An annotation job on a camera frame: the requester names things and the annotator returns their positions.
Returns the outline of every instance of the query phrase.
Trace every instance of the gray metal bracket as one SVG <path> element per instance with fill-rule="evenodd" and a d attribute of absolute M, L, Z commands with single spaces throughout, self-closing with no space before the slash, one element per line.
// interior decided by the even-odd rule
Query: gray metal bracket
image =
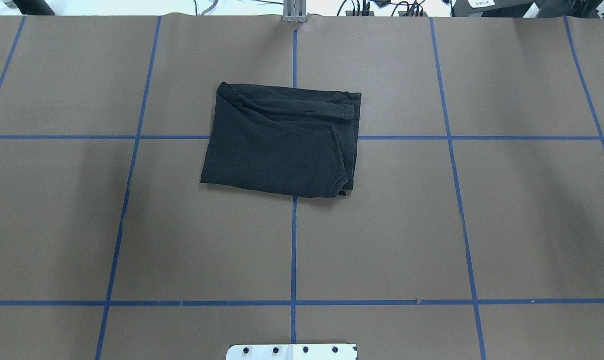
<path fill-rule="evenodd" d="M 305 23 L 306 22 L 306 0 L 284 0 L 285 23 Z"/>

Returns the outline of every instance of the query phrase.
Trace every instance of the white bracket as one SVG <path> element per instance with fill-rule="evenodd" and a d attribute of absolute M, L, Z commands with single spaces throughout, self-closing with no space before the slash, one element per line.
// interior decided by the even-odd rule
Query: white bracket
<path fill-rule="evenodd" d="M 357 345 L 233 345 L 226 353 L 226 360 L 357 360 Z"/>
<path fill-rule="evenodd" d="M 284 22 L 306 22 L 306 0 L 284 0 Z"/>

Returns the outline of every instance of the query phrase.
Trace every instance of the vertical blue line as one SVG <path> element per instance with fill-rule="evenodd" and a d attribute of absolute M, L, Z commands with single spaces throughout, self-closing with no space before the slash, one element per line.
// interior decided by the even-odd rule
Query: vertical blue line
<path fill-rule="evenodd" d="M 297 30 L 293 30 L 293 88 L 297 88 Z M 293 196 L 291 218 L 291 344 L 297 342 L 295 302 L 297 301 L 297 196 Z"/>
<path fill-rule="evenodd" d="M 590 107 L 590 113 L 593 116 L 593 121 L 595 121 L 595 127 L 597 128 L 597 133 L 599 134 L 599 140 L 602 142 L 602 148 L 604 148 L 604 132 L 602 131 L 602 127 L 599 124 L 599 119 L 597 118 L 597 113 L 595 112 L 595 106 L 593 105 L 593 101 L 590 97 L 590 92 L 588 91 L 588 86 L 586 85 L 584 75 L 581 71 L 580 60 L 578 60 L 578 54 L 575 51 L 575 44 L 573 43 L 573 36 L 571 35 L 569 19 L 566 16 L 564 16 L 564 26 L 566 27 L 566 34 L 569 37 L 569 44 L 571 45 L 571 52 L 573 54 L 573 60 L 575 61 L 575 68 L 577 68 L 578 70 L 578 75 L 580 76 L 580 81 L 582 83 L 582 87 L 584 88 L 586 99 L 588 101 L 588 106 Z"/>
<path fill-rule="evenodd" d="M 468 231 L 466 231 L 466 217 L 464 216 L 464 205 L 462 203 L 462 193 L 460 191 L 459 177 L 457 176 L 457 164 L 455 163 L 455 153 L 453 151 L 453 138 L 451 135 L 451 126 L 448 120 L 448 109 L 446 107 L 446 96 L 444 95 L 444 82 L 442 80 L 442 69 L 439 64 L 439 53 L 437 51 L 437 38 L 435 35 L 435 23 L 433 18 L 430 20 L 430 34 L 433 39 L 433 51 L 435 55 L 435 66 L 437 68 L 437 80 L 439 82 L 439 95 L 442 100 L 442 110 L 444 112 L 444 125 L 446 126 L 446 136 L 448 137 L 448 152 L 451 157 L 451 166 L 453 168 L 453 181 L 455 182 L 455 195 L 457 196 L 457 208 L 462 218 L 462 229 L 464 231 L 464 246 L 466 248 L 466 266 L 468 268 L 468 278 L 471 284 L 471 296 L 473 296 L 473 310 L 475 311 L 475 327 L 477 328 L 477 338 L 480 342 L 480 356 L 486 360 L 486 350 L 484 347 L 484 331 L 482 331 L 482 320 L 480 319 L 480 306 L 477 301 L 477 291 L 475 288 L 475 274 L 473 273 L 473 261 L 471 260 L 471 246 L 468 242 Z"/>
<path fill-rule="evenodd" d="M 9 69 L 9 64 L 11 63 L 11 59 L 13 58 L 13 53 L 15 52 L 15 48 L 18 45 L 18 40 L 20 39 L 21 30 L 24 27 L 24 22 L 26 21 L 26 16 L 22 16 L 20 21 L 20 26 L 18 27 L 18 32 L 15 34 L 15 38 L 13 39 L 13 44 L 11 45 L 11 50 L 9 51 L 9 55 L 6 58 L 6 62 L 4 63 L 4 68 L 2 69 L 2 73 L 0 74 L 0 89 L 2 88 L 2 83 L 4 82 L 4 76 L 6 76 L 6 71 Z"/>
<path fill-rule="evenodd" d="M 119 228 L 117 229 L 117 240 L 115 243 L 115 251 L 113 253 L 113 262 L 110 267 L 110 276 L 108 277 L 108 288 L 106 292 L 106 300 L 104 303 L 104 312 L 102 314 L 102 322 L 100 326 L 100 336 L 98 337 L 97 349 L 95 351 L 95 359 L 99 360 L 101 357 L 101 349 L 104 344 L 104 334 L 106 333 L 106 324 L 108 321 L 108 310 L 110 308 L 110 297 L 113 293 L 113 283 L 115 281 L 115 271 L 117 269 L 117 258 L 119 257 L 119 248 L 122 243 L 122 234 L 124 232 L 124 215 L 126 215 L 126 208 L 128 207 L 128 199 L 131 187 L 131 178 L 133 177 L 133 168 L 135 167 L 135 161 L 137 159 L 137 149 L 140 142 L 140 133 L 142 132 L 142 123 L 144 123 L 144 111 L 146 110 L 146 98 L 148 97 L 148 89 L 151 85 L 151 75 L 153 73 L 153 62 L 155 61 L 155 50 L 157 48 L 157 39 L 160 35 L 160 23 L 162 17 L 157 17 L 157 23 L 155 25 L 155 37 L 153 38 L 153 48 L 151 49 L 151 60 L 148 64 L 148 73 L 146 74 L 146 84 L 144 85 L 144 95 L 142 96 L 142 107 L 140 109 L 139 120 L 137 121 L 137 132 L 135 133 L 135 145 L 133 145 L 133 155 L 131 156 L 131 165 L 128 168 L 128 179 L 126 180 L 126 192 L 124 192 L 124 203 L 122 204 L 122 213 L 119 216 Z"/>

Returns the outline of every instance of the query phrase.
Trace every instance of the folded garment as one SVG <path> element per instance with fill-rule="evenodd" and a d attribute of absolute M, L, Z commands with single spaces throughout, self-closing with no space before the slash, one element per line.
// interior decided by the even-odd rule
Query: folded garment
<path fill-rule="evenodd" d="M 360 103 L 361 93 L 222 82 L 200 182 L 335 198 L 353 188 Z"/>

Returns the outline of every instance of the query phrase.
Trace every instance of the blue grid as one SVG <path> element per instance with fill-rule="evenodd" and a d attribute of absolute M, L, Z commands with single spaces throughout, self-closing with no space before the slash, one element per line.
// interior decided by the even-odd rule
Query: blue grid
<path fill-rule="evenodd" d="M 7 73 L 7 69 L 11 63 L 12 55 L 18 44 L 20 34 L 22 32 L 26 16 L 23 16 L 14 41 L 11 46 L 11 50 L 5 62 L 4 68 L 0 75 L 0 90 L 2 88 L 2 82 Z M 73 140 L 73 139 L 89 139 L 89 140 L 135 140 L 133 146 L 133 153 L 131 157 L 130 168 L 128 171 L 128 179 L 126 181 L 126 193 L 124 194 L 124 202 L 122 205 L 122 212 L 119 221 L 119 228 L 117 231 L 117 239 L 115 251 L 113 254 L 112 267 L 108 280 L 107 294 L 104 301 L 101 300 L 0 300 L 0 306 L 99 306 L 103 307 L 103 317 L 100 326 L 100 335 L 98 338 L 98 344 L 96 348 L 95 358 L 98 360 L 101 356 L 101 348 L 103 346 L 104 336 L 107 329 L 108 321 L 108 310 L 112 306 L 290 306 L 291 310 L 291 330 L 290 337 L 292 342 L 296 342 L 296 325 L 295 325 L 295 309 L 297 306 L 473 306 L 475 312 L 476 330 L 478 335 L 478 342 L 480 347 L 480 356 L 482 360 L 486 360 L 486 353 L 484 347 L 484 336 L 482 333 L 482 321 L 480 317 L 480 305 L 541 305 L 541 304 L 604 304 L 604 298 L 512 298 L 512 299 L 479 299 L 477 297 L 475 287 L 475 276 L 473 273 L 473 262 L 471 256 L 471 248 L 468 240 L 468 232 L 466 230 L 466 219 L 464 217 L 464 205 L 462 202 L 462 192 L 460 189 L 459 178 L 457 176 L 457 165 L 455 164 L 455 152 L 453 148 L 454 141 L 600 141 L 604 150 L 604 134 L 597 118 L 595 107 L 592 103 L 590 92 L 588 91 L 587 84 L 584 80 L 584 76 L 581 71 L 580 62 L 578 60 L 577 53 L 575 51 L 571 28 L 569 26 L 568 19 L 564 17 L 564 23 L 566 27 L 567 37 L 571 46 L 571 52 L 575 61 L 576 70 L 580 77 L 581 84 L 583 86 L 585 96 L 588 101 L 588 105 L 593 116 L 594 123 L 597 128 L 599 136 L 455 136 L 452 135 L 450 130 L 450 123 L 448 119 L 448 110 L 446 107 L 446 96 L 444 93 L 444 82 L 441 73 L 441 65 L 439 62 L 439 54 L 437 51 L 437 37 L 436 28 L 432 18 L 430 20 L 430 30 L 433 43 L 433 51 L 435 55 L 437 79 L 439 82 L 439 89 L 441 95 L 441 103 L 443 108 L 443 119 L 446 126 L 446 136 L 359 136 L 360 140 L 375 140 L 375 141 L 447 141 L 448 149 L 450 153 L 450 160 L 452 166 L 453 180 L 455 183 L 455 193 L 457 196 L 457 204 L 459 213 L 462 221 L 463 233 L 464 233 L 464 244 L 466 246 L 466 261 L 468 265 L 469 284 L 471 287 L 471 299 L 453 299 L 453 300 L 418 300 L 418 299 L 407 299 L 407 300 L 297 300 L 297 198 L 292 198 L 292 232 L 291 232 L 291 300 L 211 300 L 211 301 L 189 301 L 189 300 L 163 300 L 163 301 L 135 301 L 135 300 L 111 300 L 113 284 L 117 268 L 117 258 L 119 256 L 119 249 L 121 246 L 121 239 L 123 234 L 124 216 L 126 215 L 126 208 L 128 206 L 128 199 L 130 196 L 130 183 L 133 176 L 133 168 L 135 167 L 135 160 L 137 158 L 137 150 L 139 147 L 140 140 L 206 140 L 209 139 L 208 135 L 142 135 L 142 124 L 144 123 L 144 111 L 146 109 L 146 100 L 148 96 L 148 90 L 151 83 L 151 75 L 153 72 L 153 62 L 155 59 L 155 51 L 158 42 L 158 36 L 160 32 L 160 25 L 162 17 L 158 16 L 155 28 L 155 37 L 153 40 L 153 47 L 151 50 L 151 56 L 149 60 L 148 73 L 146 78 L 146 84 L 144 87 L 144 96 L 142 98 L 142 107 L 140 109 L 139 121 L 137 125 L 137 132 L 135 135 L 0 135 L 0 139 L 59 139 L 59 140 Z M 293 31 L 293 87 L 297 87 L 297 38 L 298 29 Z"/>

